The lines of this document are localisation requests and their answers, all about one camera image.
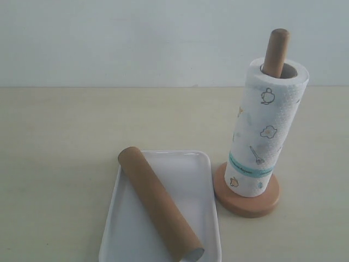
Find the brown cardboard tube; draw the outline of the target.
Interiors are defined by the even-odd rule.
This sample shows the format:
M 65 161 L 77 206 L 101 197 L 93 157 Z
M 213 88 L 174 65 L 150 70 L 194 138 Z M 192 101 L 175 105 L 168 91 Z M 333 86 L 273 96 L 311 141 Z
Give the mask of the brown cardboard tube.
M 127 147 L 118 155 L 118 161 L 173 261 L 202 258 L 203 244 L 141 150 Z

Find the white printed paper towel roll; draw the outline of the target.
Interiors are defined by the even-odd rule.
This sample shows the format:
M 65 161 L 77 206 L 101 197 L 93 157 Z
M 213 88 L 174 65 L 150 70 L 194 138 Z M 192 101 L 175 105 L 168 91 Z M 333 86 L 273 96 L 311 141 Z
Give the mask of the white printed paper towel roll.
M 281 78 L 263 73 L 264 58 L 248 68 L 224 180 L 238 195 L 267 189 L 292 121 L 309 82 L 306 68 L 286 60 Z

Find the wooden paper towel holder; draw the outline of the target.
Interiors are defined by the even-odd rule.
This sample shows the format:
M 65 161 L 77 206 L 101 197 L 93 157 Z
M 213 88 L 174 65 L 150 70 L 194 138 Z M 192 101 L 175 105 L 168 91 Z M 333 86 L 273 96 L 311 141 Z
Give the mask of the wooden paper towel holder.
M 242 217 L 257 218 L 271 213 L 280 196 L 279 183 L 273 175 L 274 162 L 266 146 L 259 146 L 259 139 L 274 141 L 280 129 L 273 124 L 248 127 L 242 122 L 248 113 L 261 118 L 261 109 L 247 104 L 255 88 L 244 87 L 243 105 L 239 108 L 238 121 L 227 162 L 221 164 L 213 177 L 215 196 L 222 206 Z

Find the white rectangular tray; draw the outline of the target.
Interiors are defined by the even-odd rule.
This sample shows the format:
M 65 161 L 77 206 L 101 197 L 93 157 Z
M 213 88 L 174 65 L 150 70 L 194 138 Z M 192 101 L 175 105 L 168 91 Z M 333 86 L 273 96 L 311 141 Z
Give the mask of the white rectangular tray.
M 143 154 L 204 247 L 200 261 L 221 261 L 209 157 L 195 150 Z M 118 170 L 99 261 L 172 261 L 128 178 Z

